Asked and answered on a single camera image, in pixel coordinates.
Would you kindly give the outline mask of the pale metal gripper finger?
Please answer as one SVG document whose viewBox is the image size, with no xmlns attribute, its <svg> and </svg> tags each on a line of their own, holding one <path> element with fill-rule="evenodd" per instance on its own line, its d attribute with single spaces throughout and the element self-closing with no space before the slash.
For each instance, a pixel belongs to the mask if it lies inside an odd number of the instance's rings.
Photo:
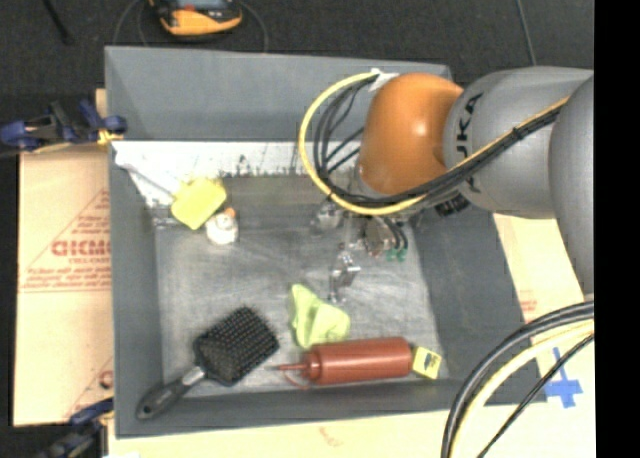
<svg viewBox="0 0 640 458">
<path fill-rule="evenodd" d="M 361 267 L 356 263 L 352 251 L 341 245 L 337 254 L 337 275 L 339 277 L 354 277 L 361 271 Z"/>
<path fill-rule="evenodd" d="M 334 269 L 329 274 L 329 291 L 327 300 L 334 304 L 341 304 L 344 302 L 345 297 L 343 289 L 345 288 L 346 281 L 348 280 L 348 274 L 343 269 Z"/>
</svg>

